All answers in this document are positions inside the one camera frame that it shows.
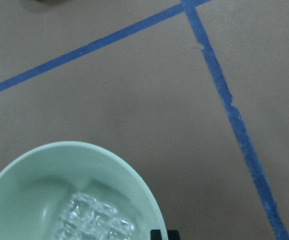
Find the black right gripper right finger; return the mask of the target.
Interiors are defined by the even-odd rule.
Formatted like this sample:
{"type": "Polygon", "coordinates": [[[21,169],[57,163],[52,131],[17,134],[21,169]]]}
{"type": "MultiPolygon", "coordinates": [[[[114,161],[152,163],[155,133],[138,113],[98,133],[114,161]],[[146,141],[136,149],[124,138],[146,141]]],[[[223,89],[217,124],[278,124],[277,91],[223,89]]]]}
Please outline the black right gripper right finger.
{"type": "Polygon", "coordinates": [[[168,237],[168,240],[180,240],[180,233],[178,230],[168,229],[167,237],[168,237]]]}

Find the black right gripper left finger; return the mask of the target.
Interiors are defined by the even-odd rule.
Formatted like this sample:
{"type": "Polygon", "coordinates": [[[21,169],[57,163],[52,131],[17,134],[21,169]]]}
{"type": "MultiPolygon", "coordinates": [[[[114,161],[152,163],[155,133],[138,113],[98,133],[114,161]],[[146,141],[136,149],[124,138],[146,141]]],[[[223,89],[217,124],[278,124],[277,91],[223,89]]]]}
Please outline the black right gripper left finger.
{"type": "Polygon", "coordinates": [[[150,231],[150,240],[162,240],[162,234],[160,229],[152,229],[150,231]]]}

